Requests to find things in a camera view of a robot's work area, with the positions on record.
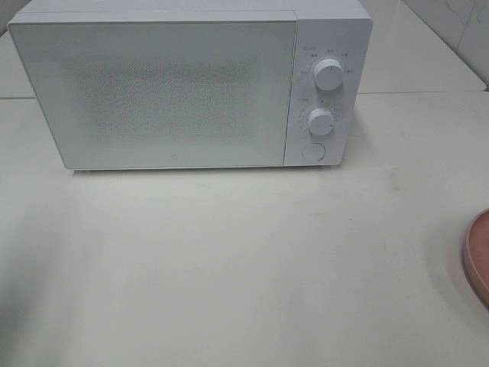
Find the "microwave oven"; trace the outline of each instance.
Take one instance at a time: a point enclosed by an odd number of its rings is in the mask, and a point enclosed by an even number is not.
[[[356,0],[33,0],[8,25],[74,170],[339,164]]]

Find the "microwave window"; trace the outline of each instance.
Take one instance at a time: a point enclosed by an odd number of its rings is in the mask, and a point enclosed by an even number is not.
[[[24,37],[23,62],[67,167],[225,167],[283,163],[295,26],[49,24],[12,33]]]

